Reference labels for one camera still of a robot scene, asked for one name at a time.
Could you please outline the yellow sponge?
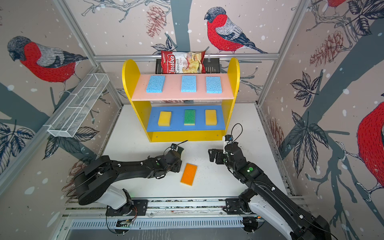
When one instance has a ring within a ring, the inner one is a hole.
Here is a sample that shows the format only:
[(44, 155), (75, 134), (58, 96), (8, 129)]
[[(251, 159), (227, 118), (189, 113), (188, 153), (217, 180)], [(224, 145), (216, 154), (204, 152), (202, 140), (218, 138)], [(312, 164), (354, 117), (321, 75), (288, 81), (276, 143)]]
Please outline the yellow sponge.
[(217, 111), (205, 110), (206, 126), (216, 126), (218, 124)]
[(161, 111), (158, 120), (159, 127), (169, 127), (171, 125), (172, 112)]

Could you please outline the green sponge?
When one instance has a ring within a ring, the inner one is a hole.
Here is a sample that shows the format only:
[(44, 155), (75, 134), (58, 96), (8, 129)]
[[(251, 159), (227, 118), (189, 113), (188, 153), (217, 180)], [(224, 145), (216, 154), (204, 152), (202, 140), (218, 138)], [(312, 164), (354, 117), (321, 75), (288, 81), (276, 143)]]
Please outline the green sponge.
[(194, 126), (196, 124), (196, 110), (185, 110), (184, 125)]

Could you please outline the light blue sponge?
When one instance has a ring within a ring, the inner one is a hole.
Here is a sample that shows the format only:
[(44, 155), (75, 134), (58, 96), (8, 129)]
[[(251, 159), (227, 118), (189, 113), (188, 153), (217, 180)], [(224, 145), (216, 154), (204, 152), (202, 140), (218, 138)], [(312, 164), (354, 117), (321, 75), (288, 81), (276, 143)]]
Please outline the light blue sponge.
[(220, 77), (206, 77), (207, 94), (221, 94), (222, 84)]
[(166, 77), (161, 75), (150, 76), (146, 92), (147, 93), (162, 93)]
[(182, 76), (181, 92), (195, 93), (197, 91), (196, 76)]

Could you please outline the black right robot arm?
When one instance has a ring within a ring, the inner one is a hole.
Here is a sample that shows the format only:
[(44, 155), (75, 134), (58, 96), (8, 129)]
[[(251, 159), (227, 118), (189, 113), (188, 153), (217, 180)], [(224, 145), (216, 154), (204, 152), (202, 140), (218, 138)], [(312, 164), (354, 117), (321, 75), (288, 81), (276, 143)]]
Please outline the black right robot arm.
[(249, 162), (237, 142), (223, 150), (209, 149), (210, 161), (225, 165), (247, 186), (238, 199), (243, 213), (262, 217), (288, 240), (330, 240), (329, 223), (314, 217), (286, 196), (256, 164)]

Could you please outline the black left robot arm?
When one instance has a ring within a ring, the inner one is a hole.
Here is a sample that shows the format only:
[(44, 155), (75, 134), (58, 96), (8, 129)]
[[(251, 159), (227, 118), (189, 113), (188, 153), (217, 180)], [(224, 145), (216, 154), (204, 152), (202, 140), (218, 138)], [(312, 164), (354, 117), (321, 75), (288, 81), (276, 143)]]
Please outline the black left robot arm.
[(128, 191), (112, 184), (135, 178), (162, 179), (168, 172), (178, 173), (183, 150), (173, 145), (165, 155), (137, 162), (119, 162), (111, 160), (109, 156), (101, 156), (74, 177), (79, 205), (101, 203), (128, 214), (134, 207)]

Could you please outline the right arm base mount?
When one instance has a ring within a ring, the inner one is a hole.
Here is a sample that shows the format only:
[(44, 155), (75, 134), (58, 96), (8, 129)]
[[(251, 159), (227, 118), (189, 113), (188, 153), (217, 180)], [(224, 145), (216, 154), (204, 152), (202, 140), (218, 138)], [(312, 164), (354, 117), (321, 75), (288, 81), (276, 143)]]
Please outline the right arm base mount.
[(249, 215), (254, 214), (250, 208), (251, 198), (258, 194), (252, 189), (244, 190), (237, 198), (225, 199), (223, 211), (228, 215)]

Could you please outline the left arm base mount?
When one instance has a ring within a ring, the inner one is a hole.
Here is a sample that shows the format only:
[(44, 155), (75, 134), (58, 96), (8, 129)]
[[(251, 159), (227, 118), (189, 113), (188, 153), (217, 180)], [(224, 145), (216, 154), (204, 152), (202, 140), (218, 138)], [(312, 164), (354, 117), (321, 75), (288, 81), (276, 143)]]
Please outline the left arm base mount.
[(127, 198), (127, 202), (117, 210), (113, 209), (110, 206), (107, 206), (106, 216), (107, 217), (145, 216), (149, 201), (146, 199), (132, 200), (131, 196), (127, 191), (125, 191), (125, 195)]

